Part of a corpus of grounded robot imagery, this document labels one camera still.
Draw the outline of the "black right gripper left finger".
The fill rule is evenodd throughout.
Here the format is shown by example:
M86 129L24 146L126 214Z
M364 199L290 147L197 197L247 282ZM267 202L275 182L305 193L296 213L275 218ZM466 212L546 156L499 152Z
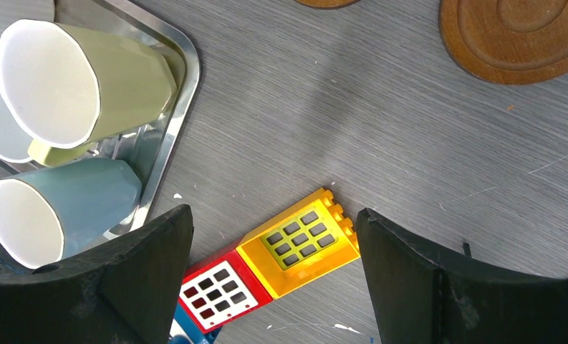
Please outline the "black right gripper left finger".
M181 204L32 272L0 275L0 343L166 343L193 241Z

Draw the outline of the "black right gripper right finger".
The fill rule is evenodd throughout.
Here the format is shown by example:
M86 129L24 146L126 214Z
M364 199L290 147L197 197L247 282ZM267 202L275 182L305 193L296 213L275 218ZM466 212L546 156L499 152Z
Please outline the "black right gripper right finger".
M355 226L383 343L568 343L568 278L479 261L368 208Z

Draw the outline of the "light blue handled cup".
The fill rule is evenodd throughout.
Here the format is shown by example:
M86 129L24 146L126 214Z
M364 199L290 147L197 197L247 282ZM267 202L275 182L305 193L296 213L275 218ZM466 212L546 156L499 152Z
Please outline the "light blue handled cup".
M79 254L134 212L142 187L126 162L107 158L0 179L0 244L28 269Z

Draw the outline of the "silver metal tray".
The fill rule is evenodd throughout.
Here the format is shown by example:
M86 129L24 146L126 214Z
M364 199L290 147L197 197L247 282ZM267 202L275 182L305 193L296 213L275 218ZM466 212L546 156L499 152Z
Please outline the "silver metal tray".
M157 42L161 43L161 48L155 48L144 41L133 40L143 43L162 54L175 79L177 90L164 113L151 123L97 141L88 151L72 161L53 167L43 166L39 163L39 168L30 170L55 168L88 158L107 158L126 162L134 170L143 186L134 212L113 227L125 226L128 231L136 230L145 223L148 209L155 197L158 183L172 150L175 135L182 126L183 118L198 84L199 77L198 56L187 36L172 28L172 26L162 23L151 14L143 14L141 18L137 18L135 12L136 6L129 5L125 13L127 23L143 34L150 34ZM50 22L70 25L63 21ZM70 26L132 39L113 30L96 29L88 24Z

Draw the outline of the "brown wooden coaster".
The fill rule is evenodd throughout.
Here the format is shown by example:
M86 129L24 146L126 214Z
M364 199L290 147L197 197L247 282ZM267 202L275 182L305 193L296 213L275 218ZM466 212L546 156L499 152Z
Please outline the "brown wooden coaster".
M357 3L359 0L295 0L313 9L340 9Z
M451 59L502 85L568 73L568 1L441 1L438 25Z

